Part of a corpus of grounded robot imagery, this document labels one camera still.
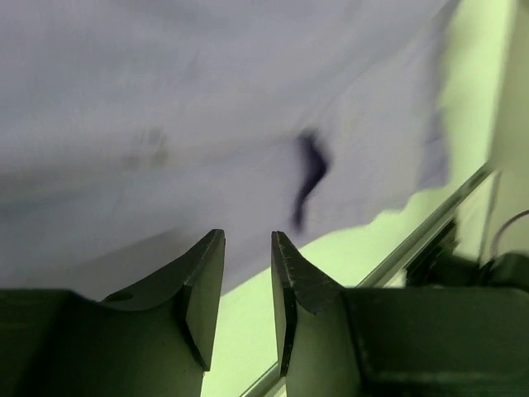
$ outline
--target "cable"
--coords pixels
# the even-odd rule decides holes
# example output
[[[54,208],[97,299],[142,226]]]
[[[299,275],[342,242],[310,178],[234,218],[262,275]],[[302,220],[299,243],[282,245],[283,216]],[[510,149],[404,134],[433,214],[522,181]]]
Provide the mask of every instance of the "cable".
[[[491,242],[491,254],[492,259],[495,259],[496,256],[498,256],[498,246],[499,246],[499,240],[502,238],[502,235],[505,233],[505,231],[518,219],[523,218],[525,216],[529,215],[529,209],[526,209],[525,211],[521,211],[520,213],[517,213],[512,218],[510,218],[508,221],[506,221],[496,232],[496,234],[493,237],[493,240]]]

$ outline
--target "black robotic claw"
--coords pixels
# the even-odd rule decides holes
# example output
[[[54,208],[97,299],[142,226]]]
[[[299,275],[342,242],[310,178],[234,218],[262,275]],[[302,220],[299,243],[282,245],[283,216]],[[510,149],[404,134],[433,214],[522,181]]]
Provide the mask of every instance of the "black robotic claw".
[[[464,266],[455,278],[449,261],[437,262],[437,275],[447,266],[449,280],[460,285],[467,276],[480,286],[440,287],[437,276],[440,288],[344,288],[274,232],[276,337],[288,397],[529,395],[529,294],[512,277],[529,272],[514,271],[514,261],[527,266],[526,257],[500,257],[487,275]]]
[[[103,302],[0,291],[1,396],[199,396],[211,365],[224,232]]]

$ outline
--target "metal bar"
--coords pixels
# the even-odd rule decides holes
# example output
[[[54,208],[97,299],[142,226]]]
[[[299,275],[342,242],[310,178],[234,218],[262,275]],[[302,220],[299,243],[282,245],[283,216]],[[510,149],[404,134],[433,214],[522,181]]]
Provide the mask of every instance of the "metal bar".
[[[381,287],[404,269],[455,216],[458,206],[490,174],[488,163],[476,171],[441,206],[439,206],[415,231],[410,234],[359,286]],[[283,385],[278,363],[274,363],[241,397],[274,397]]]

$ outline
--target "gray cloth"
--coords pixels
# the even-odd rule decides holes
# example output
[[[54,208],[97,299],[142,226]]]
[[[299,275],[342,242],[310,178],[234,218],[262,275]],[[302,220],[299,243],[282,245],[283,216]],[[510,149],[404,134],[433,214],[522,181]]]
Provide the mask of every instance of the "gray cloth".
[[[219,227],[228,291],[269,264],[272,230],[302,245],[446,181],[456,0],[39,4],[0,15],[4,285],[102,298]],[[307,127],[331,168],[297,232]],[[152,261],[80,265],[168,230]]]

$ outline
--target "purple fabric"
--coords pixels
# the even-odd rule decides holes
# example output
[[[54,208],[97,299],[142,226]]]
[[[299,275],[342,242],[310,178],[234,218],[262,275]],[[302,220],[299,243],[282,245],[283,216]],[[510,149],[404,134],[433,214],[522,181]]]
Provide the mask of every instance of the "purple fabric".
[[[219,227],[226,292],[269,265],[273,230],[301,246],[445,183],[456,3],[8,1],[0,283],[100,299]],[[297,229],[309,127],[331,166]]]

